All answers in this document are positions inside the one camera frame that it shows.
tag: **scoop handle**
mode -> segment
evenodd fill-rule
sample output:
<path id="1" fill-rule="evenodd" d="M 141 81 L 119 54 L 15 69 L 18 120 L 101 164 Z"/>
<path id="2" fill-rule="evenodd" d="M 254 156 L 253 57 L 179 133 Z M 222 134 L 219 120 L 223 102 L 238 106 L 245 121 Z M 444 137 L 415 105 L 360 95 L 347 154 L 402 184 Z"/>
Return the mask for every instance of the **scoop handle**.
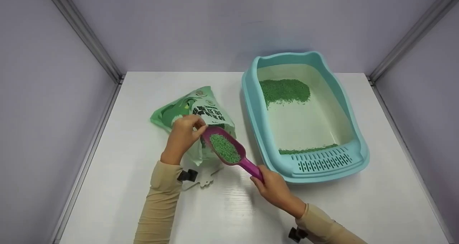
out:
<path id="1" fill-rule="evenodd" d="M 243 169 L 245 169 L 248 173 L 250 173 L 250 175 L 261 180 L 261 182 L 263 182 L 264 184 L 264 179 L 263 179 L 263 175 L 261 174 L 260 168 L 257 167 L 255 164 L 253 164 L 251 161 L 249 161 L 249 159 L 244 157 L 237 164 L 241 166 Z"/>

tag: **litter box grate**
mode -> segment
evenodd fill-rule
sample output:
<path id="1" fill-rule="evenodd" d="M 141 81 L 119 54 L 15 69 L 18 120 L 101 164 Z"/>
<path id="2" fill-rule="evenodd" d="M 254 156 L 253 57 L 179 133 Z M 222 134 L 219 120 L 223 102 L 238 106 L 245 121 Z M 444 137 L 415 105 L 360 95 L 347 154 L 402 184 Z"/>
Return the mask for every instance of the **litter box grate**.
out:
<path id="1" fill-rule="evenodd" d="M 323 173 L 342 172 L 358 166 L 362 160 L 354 159 L 348 154 L 346 145 L 336 146 L 325 150 L 306 152 L 303 154 L 284 154 L 290 157 L 294 177 L 317 177 Z"/>

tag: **green litter pellet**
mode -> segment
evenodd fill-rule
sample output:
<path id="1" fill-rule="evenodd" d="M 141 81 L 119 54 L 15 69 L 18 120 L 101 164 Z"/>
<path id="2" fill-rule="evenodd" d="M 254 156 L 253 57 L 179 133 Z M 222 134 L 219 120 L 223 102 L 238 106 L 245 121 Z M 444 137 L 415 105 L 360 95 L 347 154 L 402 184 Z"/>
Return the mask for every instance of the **green litter pellet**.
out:
<path id="1" fill-rule="evenodd" d="M 284 149 L 279 149 L 279 154 L 302 154 L 302 153 L 309 153 L 311 151 L 320 151 L 324 149 L 328 149 L 331 147 L 338 146 L 336 143 L 326 145 L 323 147 L 316 147 L 316 148 L 308 148 L 308 149 L 303 149 L 303 150 L 284 150 Z"/>
<path id="2" fill-rule="evenodd" d="M 292 103 L 294 100 L 304 103 L 311 97 L 309 87 L 299 80 L 264 80 L 260 82 L 260 86 L 266 107 L 269 107 L 270 103 Z"/>
<path id="3" fill-rule="evenodd" d="M 219 134 L 212 134 L 210 136 L 210 142 L 212 143 L 213 149 L 226 162 L 237 163 L 241 160 L 241 156 L 238 154 L 236 147 L 234 147 L 226 137 Z"/>

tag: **green cat litter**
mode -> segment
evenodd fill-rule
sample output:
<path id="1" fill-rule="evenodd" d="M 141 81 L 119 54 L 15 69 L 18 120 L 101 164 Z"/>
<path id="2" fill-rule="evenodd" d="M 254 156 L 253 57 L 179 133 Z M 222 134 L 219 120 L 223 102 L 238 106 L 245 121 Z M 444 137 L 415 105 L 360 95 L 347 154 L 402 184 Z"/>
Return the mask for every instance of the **green cat litter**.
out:
<path id="1" fill-rule="evenodd" d="M 213 134 L 210 136 L 210 142 L 213 145 L 213 149 L 228 163 L 234 164 L 241 160 L 236 147 L 226 137 Z"/>
<path id="2" fill-rule="evenodd" d="M 219 126 L 236 138 L 234 123 L 218 104 L 210 86 L 194 90 L 157 109 L 151 115 L 150 121 L 170 133 L 175 120 L 191 114 L 200 115 L 206 124 Z M 218 159 L 218 156 L 210 147 L 205 145 L 203 140 L 195 142 L 187 151 L 187 155 L 198 166 L 205 159 Z"/>

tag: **metal frame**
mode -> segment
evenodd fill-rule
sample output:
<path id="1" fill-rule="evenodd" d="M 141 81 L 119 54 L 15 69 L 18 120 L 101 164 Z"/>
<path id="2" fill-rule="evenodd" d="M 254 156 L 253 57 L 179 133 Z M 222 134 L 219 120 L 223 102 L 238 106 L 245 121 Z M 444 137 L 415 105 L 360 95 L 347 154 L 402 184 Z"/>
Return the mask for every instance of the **metal frame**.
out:
<path id="1" fill-rule="evenodd" d="M 402 59 L 413 46 L 441 20 L 459 0 L 436 0 L 421 16 L 418 22 L 406 33 L 399 43 L 389 52 L 383 61 L 370 74 L 370 80 L 375 83 Z"/>
<path id="2" fill-rule="evenodd" d="M 53 1 L 59 11 L 61 11 L 67 22 L 69 22 L 70 26 L 72 26 L 87 48 L 104 68 L 108 76 L 110 76 L 113 82 L 118 84 L 122 77 L 120 70 L 97 39 L 94 32 L 91 30 L 86 20 L 82 17 L 72 0 L 51 1 Z"/>
<path id="3" fill-rule="evenodd" d="M 107 125 L 108 118 L 112 112 L 113 106 L 115 105 L 116 98 L 121 89 L 121 84 L 118 84 L 113 87 L 113 92 L 110 100 L 105 106 L 104 113 L 100 118 L 99 124 L 97 125 L 97 131 L 92 138 L 89 149 L 86 152 L 85 159 L 81 165 L 81 168 L 78 172 L 77 178 L 75 179 L 74 186 L 70 191 L 70 195 L 65 203 L 64 209 L 62 210 L 61 217 L 57 222 L 56 228 L 54 229 L 53 236 L 51 239 L 52 244 L 59 244 L 61 241 L 62 234 L 64 233 L 65 226 L 67 225 L 72 209 L 74 208 L 75 202 L 77 200 L 78 194 L 80 192 L 83 181 L 85 180 L 89 166 L 94 157 L 97 146 L 99 145 L 100 138 L 104 132 L 105 126 Z"/>
<path id="4" fill-rule="evenodd" d="M 438 221 L 438 224 L 441 227 L 441 230 L 445 234 L 445 237 L 446 237 L 448 243 L 449 244 L 454 244 L 453 236 L 451 235 L 451 232 L 449 231 L 448 227 L 446 226 L 446 223 L 443 220 L 443 217 L 441 216 L 441 213 L 438 210 L 438 207 L 436 206 L 435 201 L 433 200 L 433 197 L 429 192 L 429 189 L 427 188 L 424 180 L 422 179 L 422 176 L 420 175 L 420 173 L 418 171 L 418 168 L 416 167 L 416 164 L 415 164 L 415 161 L 413 159 L 413 156 L 411 155 L 410 149 L 406 145 L 405 139 L 403 139 L 403 136 L 400 133 L 400 130 L 398 129 L 397 123 L 395 123 L 391 112 L 389 111 L 389 109 L 385 105 L 384 99 L 382 98 L 382 96 L 381 96 L 381 94 L 380 94 L 380 92 L 378 90 L 378 87 L 372 85 L 372 89 L 373 89 L 374 95 L 376 96 L 376 99 L 378 100 L 378 102 L 379 102 L 379 104 L 380 104 L 380 106 L 381 106 L 381 108 L 382 108 L 382 110 L 384 112 L 385 117 L 387 118 L 387 121 L 389 122 L 389 124 L 390 124 L 390 126 L 392 128 L 392 131 L 395 134 L 395 137 L 397 138 L 398 142 L 400 143 L 400 146 L 402 147 L 403 152 L 405 153 L 405 156 L 406 156 L 406 158 L 408 160 L 408 163 L 411 166 L 411 169 L 415 173 L 416 178 L 418 179 L 418 182 L 422 187 L 424 195 L 426 195 L 426 198 L 429 201 L 429 205 L 432 208 L 432 211 L 433 211 L 433 213 L 434 213 L 434 215 L 435 215 L 435 217 L 436 217 L 436 219 Z"/>

